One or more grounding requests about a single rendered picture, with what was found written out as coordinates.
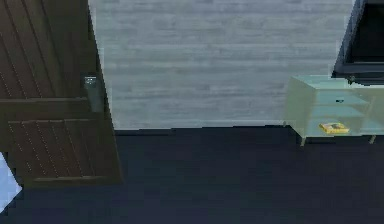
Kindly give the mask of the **dark brown room door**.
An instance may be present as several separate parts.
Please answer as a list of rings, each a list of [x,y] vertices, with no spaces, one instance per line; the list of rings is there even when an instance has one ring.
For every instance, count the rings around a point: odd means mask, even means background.
[[[0,154],[24,188],[121,183],[89,0],[0,0]]]

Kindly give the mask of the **pale green shelf stand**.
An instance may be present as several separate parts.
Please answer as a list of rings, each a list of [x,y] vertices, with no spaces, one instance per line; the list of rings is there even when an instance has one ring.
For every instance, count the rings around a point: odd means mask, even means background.
[[[342,123],[346,134],[326,134],[321,123]],[[349,84],[343,78],[298,75],[289,80],[283,124],[305,145],[309,138],[384,136],[384,85]]]

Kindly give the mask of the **yellow book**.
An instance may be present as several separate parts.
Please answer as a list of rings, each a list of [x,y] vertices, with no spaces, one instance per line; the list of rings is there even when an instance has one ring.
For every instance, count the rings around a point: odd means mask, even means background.
[[[346,134],[350,131],[350,129],[342,123],[321,123],[319,128],[326,134]]]

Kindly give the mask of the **black television set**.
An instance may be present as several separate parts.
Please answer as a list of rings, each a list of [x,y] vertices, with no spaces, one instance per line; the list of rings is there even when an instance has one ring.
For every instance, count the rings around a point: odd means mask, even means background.
[[[355,0],[331,77],[384,85],[384,0]]]

